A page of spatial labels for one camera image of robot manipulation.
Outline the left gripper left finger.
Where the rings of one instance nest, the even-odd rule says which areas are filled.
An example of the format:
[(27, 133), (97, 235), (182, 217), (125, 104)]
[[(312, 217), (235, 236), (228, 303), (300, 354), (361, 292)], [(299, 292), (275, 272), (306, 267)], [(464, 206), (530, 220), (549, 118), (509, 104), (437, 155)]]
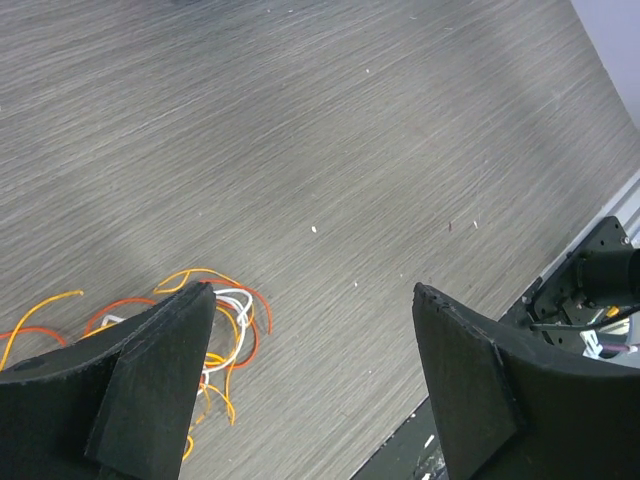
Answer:
[(4, 479), (176, 479), (216, 297), (158, 305), (1, 374)]

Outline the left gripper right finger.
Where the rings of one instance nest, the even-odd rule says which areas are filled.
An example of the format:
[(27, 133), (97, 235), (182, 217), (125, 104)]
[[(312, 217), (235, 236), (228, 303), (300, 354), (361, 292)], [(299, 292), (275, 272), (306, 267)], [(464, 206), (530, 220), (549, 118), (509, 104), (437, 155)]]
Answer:
[(413, 320), (452, 479), (635, 479), (639, 372), (561, 350), (417, 284)]

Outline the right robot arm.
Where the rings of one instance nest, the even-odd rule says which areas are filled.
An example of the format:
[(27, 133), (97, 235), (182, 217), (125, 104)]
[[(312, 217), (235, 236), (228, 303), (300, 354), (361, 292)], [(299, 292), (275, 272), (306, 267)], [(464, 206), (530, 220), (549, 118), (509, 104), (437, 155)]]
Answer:
[(593, 307), (639, 303), (639, 250), (596, 252), (576, 266), (578, 291)]

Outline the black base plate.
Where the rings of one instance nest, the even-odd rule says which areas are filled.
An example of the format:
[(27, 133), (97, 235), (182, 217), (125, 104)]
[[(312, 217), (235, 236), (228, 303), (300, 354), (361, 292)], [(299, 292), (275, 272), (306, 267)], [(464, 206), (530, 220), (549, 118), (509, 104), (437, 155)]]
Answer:
[[(494, 320), (561, 350), (639, 372), (639, 303), (593, 307), (578, 291), (576, 266), (596, 252), (637, 249), (621, 222), (605, 217), (546, 279), (537, 278)], [(429, 397), (356, 472), (359, 479), (452, 479)]]

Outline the aluminium frame rail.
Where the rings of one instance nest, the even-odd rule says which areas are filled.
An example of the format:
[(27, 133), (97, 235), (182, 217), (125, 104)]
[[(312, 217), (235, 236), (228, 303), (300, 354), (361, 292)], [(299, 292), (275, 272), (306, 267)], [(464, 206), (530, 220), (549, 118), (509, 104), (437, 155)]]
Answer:
[(567, 247), (547, 267), (542, 270), (540, 277), (546, 280), (564, 261), (567, 254), (574, 251), (586, 237), (595, 231), (602, 219), (615, 216), (626, 232), (633, 247), (639, 247), (639, 171), (607, 201), (596, 216), (569, 242)]

